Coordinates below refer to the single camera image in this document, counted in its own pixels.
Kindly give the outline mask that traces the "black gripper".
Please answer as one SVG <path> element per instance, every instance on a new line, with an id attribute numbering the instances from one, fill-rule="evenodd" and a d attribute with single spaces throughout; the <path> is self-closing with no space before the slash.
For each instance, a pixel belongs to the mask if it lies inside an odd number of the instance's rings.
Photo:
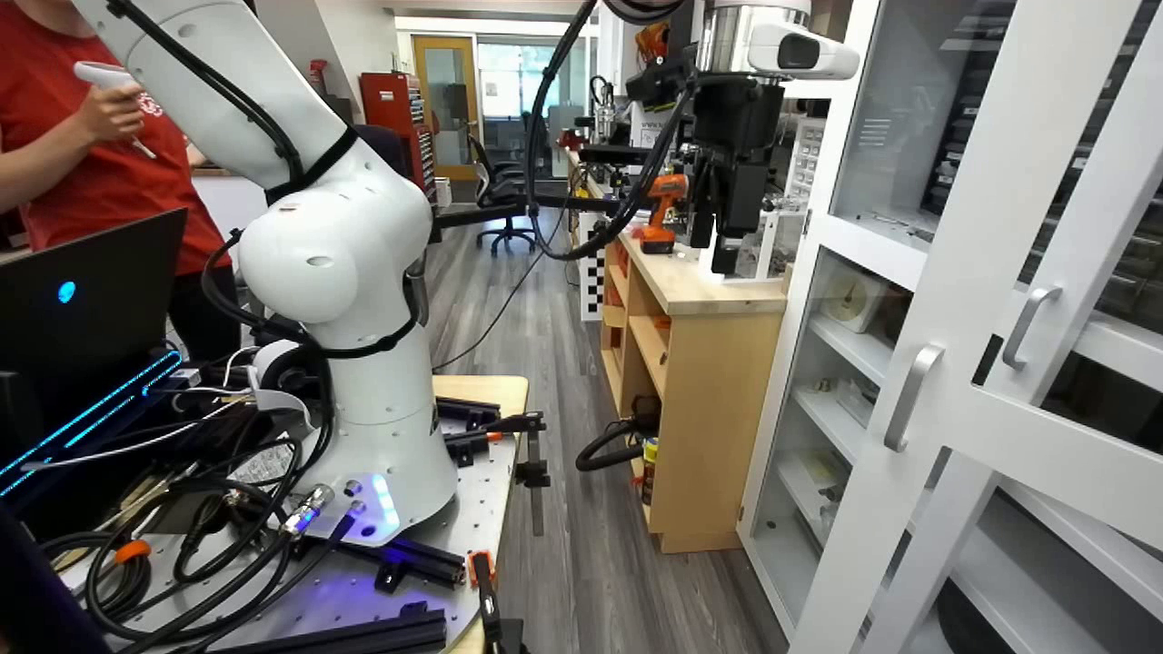
<path id="1" fill-rule="evenodd" d="M 714 243 L 714 274 L 733 275 L 741 237 L 771 190 L 784 87 L 760 76 L 704 71 L 696 96 L 690 248 Z"/>

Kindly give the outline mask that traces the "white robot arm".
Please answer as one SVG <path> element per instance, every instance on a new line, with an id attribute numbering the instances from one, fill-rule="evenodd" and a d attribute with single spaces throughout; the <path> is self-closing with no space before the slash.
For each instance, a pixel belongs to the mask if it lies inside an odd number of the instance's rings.
<path id="1" fill-rule="evenodd" d="M 433 398 L 424 194 L 353 134 L 245 0 L 74 6 L 195 150 L 268 194 L 232 262 L 325 351 L 334 408 L 296 532 L 383 549 L 443 514 L 457 466 Z"/>

